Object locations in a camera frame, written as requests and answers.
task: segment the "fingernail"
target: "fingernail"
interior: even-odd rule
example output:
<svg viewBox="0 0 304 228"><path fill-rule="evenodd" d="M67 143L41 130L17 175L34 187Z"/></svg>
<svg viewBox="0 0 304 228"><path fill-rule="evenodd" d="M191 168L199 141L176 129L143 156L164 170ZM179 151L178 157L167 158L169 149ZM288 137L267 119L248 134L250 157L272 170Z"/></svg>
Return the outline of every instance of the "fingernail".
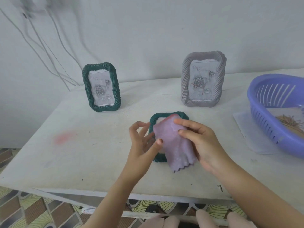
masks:
<svg viewBox="0 0 304 228"><path fill-rule="evenodd" d="M156 143L157 143L158 145L163 144L163 142L164 142L164 141L163 141L161 138L156 140Z"/></svg>

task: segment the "gray photo frame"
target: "gray photo frame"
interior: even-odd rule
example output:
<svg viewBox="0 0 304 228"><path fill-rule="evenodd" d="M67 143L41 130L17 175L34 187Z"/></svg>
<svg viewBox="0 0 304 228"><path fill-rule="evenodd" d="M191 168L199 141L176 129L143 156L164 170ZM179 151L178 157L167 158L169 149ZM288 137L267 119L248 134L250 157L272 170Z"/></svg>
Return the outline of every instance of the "gray photo frame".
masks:
<svg viewBox="0 0 304 228"><path fill-rule="evenodd" d="M190 81L190 65L193 60L204 61L206 59L214 59L218 62L218 65L213 72L214 75L214 92L210 100L191 100L189 99L189 81ZM220 51L211 52L193 52L188 54L185 58L182 66L182 77L181 77L181 101L188 107L202 106L202 107L213 107L215 106L222 95L222 85L224 83L226 57Z"/></svg>

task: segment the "white wall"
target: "white wall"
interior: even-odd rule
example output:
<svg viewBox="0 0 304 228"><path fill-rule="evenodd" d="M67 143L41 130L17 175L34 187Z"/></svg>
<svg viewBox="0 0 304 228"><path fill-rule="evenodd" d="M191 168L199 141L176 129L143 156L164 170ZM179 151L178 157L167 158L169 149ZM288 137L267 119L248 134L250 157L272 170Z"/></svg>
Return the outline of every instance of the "white wall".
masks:
<svg viewBox="0 0 304 228"><path fill-rule="evenodd" d="M19 11L8 0L0 6L23 30ZM56 21L82 66L109 61L125 82L179 77L183 59L194 51L225 53L226 73L304 67L303 6L304 0L73 0L56 12ZM76 16L99 61L81 44ZM82 82L50 18L36 15L33 23L67 73ZM67 89L1 13L0 29L0 147L21 147Z"/></svg>

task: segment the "purple cloth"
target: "purple cloth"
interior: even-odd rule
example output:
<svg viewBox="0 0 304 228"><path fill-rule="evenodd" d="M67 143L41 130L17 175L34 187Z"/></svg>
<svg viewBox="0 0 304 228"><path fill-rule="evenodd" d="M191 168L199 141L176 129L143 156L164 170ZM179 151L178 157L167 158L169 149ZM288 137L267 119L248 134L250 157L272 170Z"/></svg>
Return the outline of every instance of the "purple cloth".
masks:
<svg viewBox="0 0 304 228"><path fill-rule="evenodd" d="M178 130L186 130L187 128L175 124L173 121L176 118L180 118L180 116L178 114L171 114L153 126L155 138L161 138L164 141L163 151L170 168L174 172L188 167L197 160L191 141L178 134Z"/></svg>

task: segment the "photo frame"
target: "photo frame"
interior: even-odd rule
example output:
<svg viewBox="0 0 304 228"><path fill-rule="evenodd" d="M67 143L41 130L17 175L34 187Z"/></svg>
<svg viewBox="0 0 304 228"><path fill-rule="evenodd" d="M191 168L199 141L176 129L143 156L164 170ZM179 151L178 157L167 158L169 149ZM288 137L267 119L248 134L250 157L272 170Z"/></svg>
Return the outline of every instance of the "photo frame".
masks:
<svg viewBox="0 0 304 228"><path fill-rule="evenodd" d="M222 95L226 57L220 51L188 54L182 65L181 101L188 107L215 106Z"/></svg>
<svg viewBox="0 0 304 228"><path fill-rule="evenodd" d="M115 67L109 63L85 65L82 69L90 107L96 112L116 111L121 105Z"/></svg>
<svg viewBox="0 0 304 228"><path fill-rule="evenodd" d="M153 132L153 126L156 124L157 119L159 118L167 118L171 114L178 114L182 119L189 120L189 117L181 111L173 112L173 113L156 113L150 119L150 127L149 127L149 134ZM167 162L166 156L164 153L157 153L154 158L155 162Z"/></svg>

